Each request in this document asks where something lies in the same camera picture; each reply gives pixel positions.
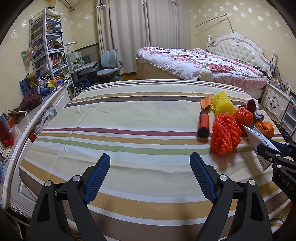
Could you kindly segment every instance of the air conditioner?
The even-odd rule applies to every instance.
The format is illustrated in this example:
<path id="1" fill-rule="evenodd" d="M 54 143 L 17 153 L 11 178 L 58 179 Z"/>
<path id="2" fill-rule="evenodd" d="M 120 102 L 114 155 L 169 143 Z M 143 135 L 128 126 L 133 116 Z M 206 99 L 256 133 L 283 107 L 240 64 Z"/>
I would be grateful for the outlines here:
<path id="1" fill-rule="evenodd" d="M 74 7 L 77 0 L 60 0 L 67 8 Z"/>

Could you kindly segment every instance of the orange mesh bag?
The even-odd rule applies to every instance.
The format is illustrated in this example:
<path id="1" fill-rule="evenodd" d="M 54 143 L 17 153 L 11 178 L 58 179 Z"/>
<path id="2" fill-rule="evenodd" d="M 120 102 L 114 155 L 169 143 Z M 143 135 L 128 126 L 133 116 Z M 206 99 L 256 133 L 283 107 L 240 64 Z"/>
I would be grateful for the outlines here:
<path id="1" fill-rule="evenodd" d="M 233 117 L 242 132 L 246 132 L 242 125 L 249 127 L 254 122 L 253 114 L 246 107 L 238 108 Z"/>
<path id="2" fill-rule="evenodd" d="M 213 123 L 211 149 L 219 155 L 232 153 L 240 143 L 241 136 L 242 131 L 231 115 L 218 115 Z"/>
<path id="3" fill-rule="evenodd" d="M 259 121 L 256 124 L 256 127 L 259 129 L 259 131 L 262 132 L 263 135 L 265 135 L 267 138 L 272 138 L 274 135 L 274 126 L 270 122 L 264 122 Z"/>

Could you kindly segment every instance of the wooden floor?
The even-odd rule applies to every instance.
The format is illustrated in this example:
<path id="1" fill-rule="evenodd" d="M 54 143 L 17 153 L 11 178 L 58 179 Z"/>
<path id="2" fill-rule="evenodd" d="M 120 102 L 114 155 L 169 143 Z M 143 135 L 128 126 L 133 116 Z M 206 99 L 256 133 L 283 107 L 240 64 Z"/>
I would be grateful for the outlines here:
<path id="1" fill-rule="evenodd" d="M 126 73 L 121 75 L 122 80 L 138 80 L 137 73 Z"/>

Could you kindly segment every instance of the bookshelf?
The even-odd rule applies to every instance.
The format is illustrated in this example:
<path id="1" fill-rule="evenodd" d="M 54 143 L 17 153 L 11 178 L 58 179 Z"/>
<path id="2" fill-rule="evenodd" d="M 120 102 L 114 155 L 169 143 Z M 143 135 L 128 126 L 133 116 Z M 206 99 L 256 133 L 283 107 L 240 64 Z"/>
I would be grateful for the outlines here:
<path id="1" fill-rule="evenodd" d="M 44 8 L 29 21 L 30 49 L 37 48 L 35 56 L 31 58 L 32 65 L 42 77 L 59 79 L 59 76 L 63 76 L 72 99 L 75 97 L 75 87 L 66 61 L 61 20 L 46 14 L 52 8 Z"/>

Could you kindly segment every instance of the white bedpost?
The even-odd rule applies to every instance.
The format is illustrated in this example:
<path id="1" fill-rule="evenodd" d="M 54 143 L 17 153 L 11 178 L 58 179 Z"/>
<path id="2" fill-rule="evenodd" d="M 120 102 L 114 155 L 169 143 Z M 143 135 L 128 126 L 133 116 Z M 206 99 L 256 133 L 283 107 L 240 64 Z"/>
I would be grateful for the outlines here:
<path id="1" fill-rule="evenodd" d="M 212 36 L 209 34 L 207 36 L 207 51 L 211 51 L 211 48 L 210 48 L 211 42 L 212 42 Z"/>

